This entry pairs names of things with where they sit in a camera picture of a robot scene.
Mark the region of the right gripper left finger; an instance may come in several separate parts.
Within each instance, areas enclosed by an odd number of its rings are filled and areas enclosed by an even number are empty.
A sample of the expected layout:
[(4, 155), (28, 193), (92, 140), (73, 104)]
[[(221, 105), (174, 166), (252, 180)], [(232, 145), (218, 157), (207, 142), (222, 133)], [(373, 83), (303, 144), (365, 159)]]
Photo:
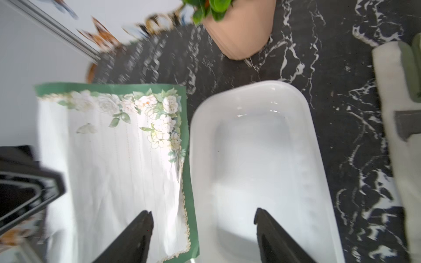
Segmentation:
[(142, 211), (94, 263), (147, 262), (153, 227), (152, 212)]

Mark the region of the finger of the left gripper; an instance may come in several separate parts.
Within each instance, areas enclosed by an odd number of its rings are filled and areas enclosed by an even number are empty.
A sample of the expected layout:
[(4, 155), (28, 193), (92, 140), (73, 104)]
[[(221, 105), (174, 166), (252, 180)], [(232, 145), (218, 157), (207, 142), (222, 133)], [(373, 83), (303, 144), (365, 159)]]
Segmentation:
[(30, 146), (1, 147), (1, 234), (66, 192), (60, 173), (44, 169)]

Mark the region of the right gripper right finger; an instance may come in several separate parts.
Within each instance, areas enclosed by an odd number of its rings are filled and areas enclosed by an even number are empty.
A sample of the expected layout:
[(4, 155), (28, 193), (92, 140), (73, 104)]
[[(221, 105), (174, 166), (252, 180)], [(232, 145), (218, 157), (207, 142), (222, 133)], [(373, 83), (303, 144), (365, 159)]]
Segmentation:
[(267, 210), (257, 209), (254, 224), (263, 263), (315, 263)]

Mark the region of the white storage box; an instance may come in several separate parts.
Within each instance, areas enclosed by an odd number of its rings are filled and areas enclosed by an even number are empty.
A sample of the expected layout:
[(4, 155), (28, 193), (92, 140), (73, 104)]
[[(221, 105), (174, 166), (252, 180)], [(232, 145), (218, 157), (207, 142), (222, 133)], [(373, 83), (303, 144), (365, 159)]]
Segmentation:
[(294, 86), (263, 81), (213, 95), (190, 125), (199, 263), (258, 263), (266, 210), (318, 263), (344, 254), (310, 108)]

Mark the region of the green floral bordered paper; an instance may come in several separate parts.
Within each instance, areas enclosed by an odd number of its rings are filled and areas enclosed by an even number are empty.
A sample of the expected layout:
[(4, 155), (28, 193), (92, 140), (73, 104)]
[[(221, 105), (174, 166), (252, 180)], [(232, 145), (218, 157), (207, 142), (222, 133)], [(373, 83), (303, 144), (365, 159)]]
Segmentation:
[(92, 263), (144, 210), (149, 263), (197, 258), (186, 88), (46, 83), (36, 95), (41, 165), (66, 188), (48, 207), (47, 261)]

